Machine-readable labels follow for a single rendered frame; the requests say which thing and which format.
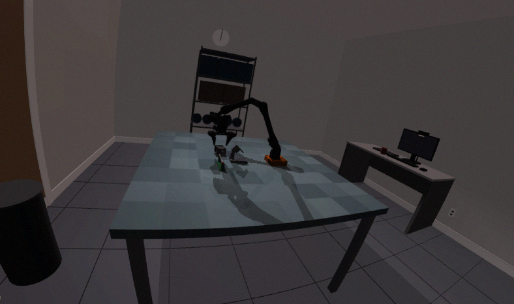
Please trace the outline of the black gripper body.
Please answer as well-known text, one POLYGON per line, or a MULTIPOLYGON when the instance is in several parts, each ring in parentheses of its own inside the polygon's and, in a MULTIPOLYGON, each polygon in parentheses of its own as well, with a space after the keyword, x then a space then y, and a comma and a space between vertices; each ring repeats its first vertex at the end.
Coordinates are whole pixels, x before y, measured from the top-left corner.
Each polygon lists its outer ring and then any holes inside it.
POLYGON ((228 128, 227 125, 221 125, 219 124, 218 132, 215 131, 208 131, 207 134, 210 136, 216 136, 216 135, 228 135, 229 137, 235 137, 235 133, 232 131, 226 132, 226 128, 228 128), (220 134, 221 133, 221 134, 220 134))

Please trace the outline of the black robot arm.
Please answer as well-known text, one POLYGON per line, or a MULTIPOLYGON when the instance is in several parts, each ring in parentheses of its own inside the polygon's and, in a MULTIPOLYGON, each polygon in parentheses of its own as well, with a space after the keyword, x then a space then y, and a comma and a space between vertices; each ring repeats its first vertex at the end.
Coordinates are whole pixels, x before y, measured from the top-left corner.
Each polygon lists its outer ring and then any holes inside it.
POLYGON ((240 107, 246 106, 248 104, 253 104, 256 107, 258 107, 264 117, 267 131, 269 133, 269 138, 267 138, 267 140, 269 142, 269 145, 272 148, 270 151, 269 157, 273 160, 280 160, 281 148, 280 148, 279 142, 277 140, 277 137, 275 136, 275 134, 273 132, 273 127, 272 127, 272 124, 271 124, 271 121, 269 118, 268 107, 267 107, 266 102, 264 102, 264 101, 261 102, 257 99, 249 98, 247 100, 242 100, 240 102, 236 102, 235 104, 228 104, 228 105, 221 107, 220 111, 218 113, 210 112, 208 120, 210 122, 217 123, 217 121, 219 121, 219 118, 220 118, 219 124, 227 125, 228 119, 231 119, 231 116, 226 115, 226 114, 230 113, 231 111, 235 110, 236 108, 240 108, 240 107), (224 114, 224 115, 222 116, 222 114, 224 114))

